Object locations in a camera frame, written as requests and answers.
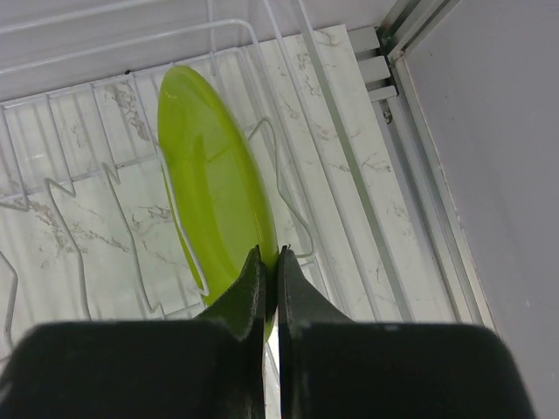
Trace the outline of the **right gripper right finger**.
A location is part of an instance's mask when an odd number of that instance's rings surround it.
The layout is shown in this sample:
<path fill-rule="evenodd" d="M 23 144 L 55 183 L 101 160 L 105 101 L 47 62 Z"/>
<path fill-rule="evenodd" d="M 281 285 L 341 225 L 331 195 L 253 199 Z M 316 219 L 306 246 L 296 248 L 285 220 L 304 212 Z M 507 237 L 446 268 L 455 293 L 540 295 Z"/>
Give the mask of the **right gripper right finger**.
<path fill-rule="evenodd" d="M 285 418 L 532 418 L 507 346 L 457 323 L 356 322 L 306 279 L 293 251 L 278 265 Z"/>

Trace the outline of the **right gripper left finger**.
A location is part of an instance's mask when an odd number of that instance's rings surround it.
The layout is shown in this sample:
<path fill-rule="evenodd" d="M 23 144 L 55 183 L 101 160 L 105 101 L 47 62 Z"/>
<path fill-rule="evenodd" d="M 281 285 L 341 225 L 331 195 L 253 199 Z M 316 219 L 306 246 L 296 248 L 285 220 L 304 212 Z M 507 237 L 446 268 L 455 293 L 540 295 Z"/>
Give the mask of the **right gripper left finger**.
<path fill-rule="evenodd" d="M 266 268 L 188 320 L 33 328 L 1 376 L 4 418 L 262 418 Z"/>

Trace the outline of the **green plastic plate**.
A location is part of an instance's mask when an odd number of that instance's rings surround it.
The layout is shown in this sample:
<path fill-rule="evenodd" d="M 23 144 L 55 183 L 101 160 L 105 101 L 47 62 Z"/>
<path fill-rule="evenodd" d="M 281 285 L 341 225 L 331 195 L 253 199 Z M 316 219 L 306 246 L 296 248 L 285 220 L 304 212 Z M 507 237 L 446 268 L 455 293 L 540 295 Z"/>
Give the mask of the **green plastic plate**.
<path fill-rule="evenodd" d="M 272 284 L 280 252 L 262 175 L 230 108 L 193 68 L 165 73 L 157 135 L 176 231 L 204 303 L 233 285 L 254 247 Z"/>

